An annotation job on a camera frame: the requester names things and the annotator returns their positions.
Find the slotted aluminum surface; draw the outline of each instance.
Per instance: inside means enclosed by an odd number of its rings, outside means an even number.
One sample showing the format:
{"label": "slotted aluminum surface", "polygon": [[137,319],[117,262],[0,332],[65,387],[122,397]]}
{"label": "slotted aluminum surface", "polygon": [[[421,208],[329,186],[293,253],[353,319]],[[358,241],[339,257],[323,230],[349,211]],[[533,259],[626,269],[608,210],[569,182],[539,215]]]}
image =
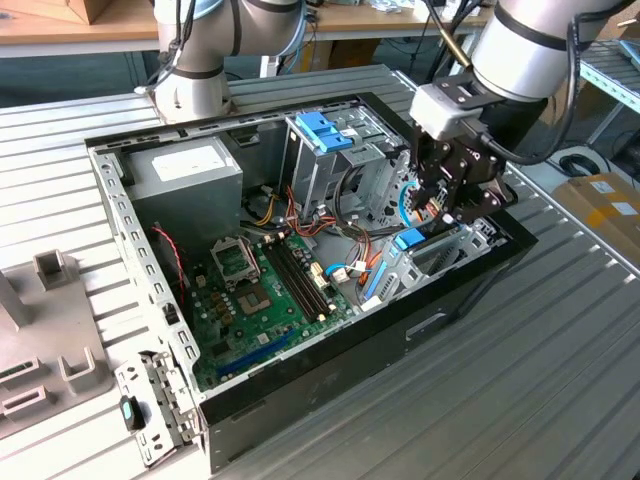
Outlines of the slotted aluminum surface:
{"label": "slotted aluminum surface", "polygon": [[640,113],[640,72],[621,53],[616,40],[593,42],[582,56],[580,74],[631,110]]}
{"label": "slotted aluminum surface", "polygon": [[[232,84],[245,110],[373,91],[407,119],[411,87],[371,66]],[[112,368],[153,349],[82,147],[158,125],[133,95],[0,110],[0,267],[80,261]],[[640,467],[640,287],[520,176],[511,214],[540,239],[459,323],[229,466],[237,479],[630,480]],[[117,389],[0,442],[3,478],[206,478],[185,450],[145,473]]]}

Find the hinge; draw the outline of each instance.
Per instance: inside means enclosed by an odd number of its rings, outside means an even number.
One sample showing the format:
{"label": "hinge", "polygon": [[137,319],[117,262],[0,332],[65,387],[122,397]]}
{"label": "hinge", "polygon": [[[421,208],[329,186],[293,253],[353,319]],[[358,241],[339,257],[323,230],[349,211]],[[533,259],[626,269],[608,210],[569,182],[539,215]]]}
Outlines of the hinge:
{"label": "hinge", "polygon": [[201,433],[189,387],[170,353],[140,353],[115,373],[125,423],[136,432],[147,467],[191,444]]}

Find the sticker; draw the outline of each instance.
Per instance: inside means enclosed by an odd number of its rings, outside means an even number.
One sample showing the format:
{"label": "sticker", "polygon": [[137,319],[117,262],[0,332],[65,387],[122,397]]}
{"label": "sticker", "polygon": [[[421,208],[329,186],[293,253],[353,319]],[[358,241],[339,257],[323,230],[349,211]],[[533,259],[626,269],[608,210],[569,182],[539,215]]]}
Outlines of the sticker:
{"label": "sticker", "polygon": [[613,188],[611,188],[611,185],[609,185],[607,182],[591,182],[591,185],[593,185],[593,188],[598,190],[600,193],[614,193],[615,192],[615,190]]}
{"label": "sticker", "polygon": [[345,128],[344,130],[340,130],[340,133],[344,137],[355,137],[358,132],[356,132],[353,128]]}
{"label": "sticker", "polygon": [[636,212],[636,210],[627,202],[615,202],[611,205],[616,207],[616,210],[618,210],[623,215],[638,215],[638,212]]}
{"label": "sticker", "polygon": [[151,164],[163,182],[227,166],[211,145],[160,155]]}

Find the green circuit board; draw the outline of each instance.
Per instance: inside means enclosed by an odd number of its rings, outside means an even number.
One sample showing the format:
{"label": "green circuit board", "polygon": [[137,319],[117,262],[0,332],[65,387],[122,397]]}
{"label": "green circuit board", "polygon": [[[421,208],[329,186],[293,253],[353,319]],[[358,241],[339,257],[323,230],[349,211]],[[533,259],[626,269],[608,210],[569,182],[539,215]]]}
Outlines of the green circuit board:
{"label": "green circuit board", "polygon": [[[312,278],[309,265],[315,261],[303,240],[295,235],[288,237],[284,244],[295,254],[301,271]],[[325,320],[307,318],[294,296],[286,288],[276,269],[271,265],[260,243],[252,244],[251,251],[260,268],[257,283],[239,284],[234,291],[228,291],[212,257],[199,265],[199,274],[206,284],[198,286],[195,278],[189,278],[192,286],[193,334],[201,356],[197,362],[195,376],[201,390],[207,390],[233,375],[242,373],[274,355],[325,332],[354,315],[349,302],[337,289],[329,287],[317,291],[335,309]],[[232,258],[232,264],[239,260]],[[266,306],[255,313],[244,309]],[[269,349],[268,354],[261,352]],[[250,354],[258,356],[247,360]],[[247,363],[241,368],[227,372],[234,361],[241,359]]]}

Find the blue cable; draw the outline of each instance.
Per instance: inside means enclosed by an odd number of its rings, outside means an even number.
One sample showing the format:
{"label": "blue cable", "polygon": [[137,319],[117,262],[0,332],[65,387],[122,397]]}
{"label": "blue cable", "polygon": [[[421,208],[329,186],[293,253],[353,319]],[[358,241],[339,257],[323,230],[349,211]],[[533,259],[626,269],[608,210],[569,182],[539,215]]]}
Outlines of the blue cable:
{"label": "blue cable", "polygon": [[328,275],[331,275],[336,270],[338,270],[339,268],[345,268],[345,267],[346,265],[344,263],[334,263],[333,265],[329,265],[327,269],[324,271],[324,273],[326,273],[328,276]]}
{"label": "blue cable", "polygon": [[288,73],[291,73],[291,69],[294,67],[299,57],[300,57],[300,47],[296,49],[296,56],[293,58],[293,62],[291,62],[287,67],[287,69],[285,70],[284,72],[285,75],[287,75]]}
{"label": "blue cable", "polygon": [[415,186],[416,182],[407,183],[404,187],[402,187],[402,190],[400,190],[400,198],[398,198],[398,212],[400,213],[400,218],[402,218],[402,221],[407,227],[411,226],[411,220],[409,220],[407,211],[404,208],[404,196],[407,194],[407,190],[409,190],[409,187]]}

